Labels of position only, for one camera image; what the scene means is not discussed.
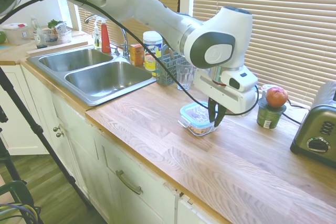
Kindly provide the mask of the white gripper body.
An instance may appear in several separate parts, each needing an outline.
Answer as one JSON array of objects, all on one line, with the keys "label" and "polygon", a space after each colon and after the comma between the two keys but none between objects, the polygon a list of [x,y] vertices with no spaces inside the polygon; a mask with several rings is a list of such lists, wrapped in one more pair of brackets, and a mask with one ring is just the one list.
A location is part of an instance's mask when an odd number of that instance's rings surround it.
[{"label": "white gripper body", "polygon": [[246,67],[197,69],[194,86],[234,114],[248,113],[256,105],[258,78]]}]

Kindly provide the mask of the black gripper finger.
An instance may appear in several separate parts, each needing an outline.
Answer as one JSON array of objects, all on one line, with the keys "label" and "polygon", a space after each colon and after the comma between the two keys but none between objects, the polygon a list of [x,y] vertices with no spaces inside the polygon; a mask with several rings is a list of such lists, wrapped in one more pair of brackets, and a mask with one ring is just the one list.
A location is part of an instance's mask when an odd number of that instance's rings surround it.
[{"label": "black gripper finger", "polygon": [[220,123],[222,122],[224,116],[226,114],[226,108],[222,106],[221,104],[218,104],[215,109],[215,121],[214,121],[214,127],[218,127]]},{"label": "black gripper finger", "polygon": [[215,121],[215,101],[212,98],[208,98],[208,117],[212,123]]}]

